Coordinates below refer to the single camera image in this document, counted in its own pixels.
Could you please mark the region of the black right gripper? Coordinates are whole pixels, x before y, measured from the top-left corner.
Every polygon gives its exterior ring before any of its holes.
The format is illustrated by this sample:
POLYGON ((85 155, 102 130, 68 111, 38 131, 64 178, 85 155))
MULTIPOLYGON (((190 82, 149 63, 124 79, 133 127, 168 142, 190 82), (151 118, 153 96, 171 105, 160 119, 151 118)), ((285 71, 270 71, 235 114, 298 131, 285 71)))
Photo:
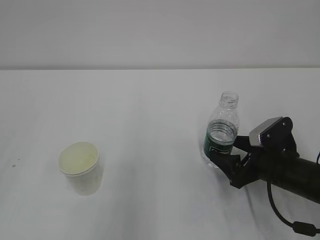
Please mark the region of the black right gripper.
POLYGON ((249 136, 238 135, 233 144, 247 154, 241 159, 239 154, 210 153, 210 161, 214 163, 229 179, 230 185, 242 188, 258 180, 267 182, 267 170, 263 167, 266 150, 257 148, 252 150, 249 136))

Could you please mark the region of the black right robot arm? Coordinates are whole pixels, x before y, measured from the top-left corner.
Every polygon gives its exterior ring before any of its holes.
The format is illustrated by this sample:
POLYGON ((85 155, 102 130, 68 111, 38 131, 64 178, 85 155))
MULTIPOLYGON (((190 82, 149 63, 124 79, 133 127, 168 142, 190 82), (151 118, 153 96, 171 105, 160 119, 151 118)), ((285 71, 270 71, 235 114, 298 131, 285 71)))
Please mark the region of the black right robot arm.
POLYGON ((210 161, 237 189, 261 180, 319 203, 320 165, 300 157, 292 130, 289 117, 267 119, 236 137, 233 145, 247 153, 244 158, 213 151, 210 161))

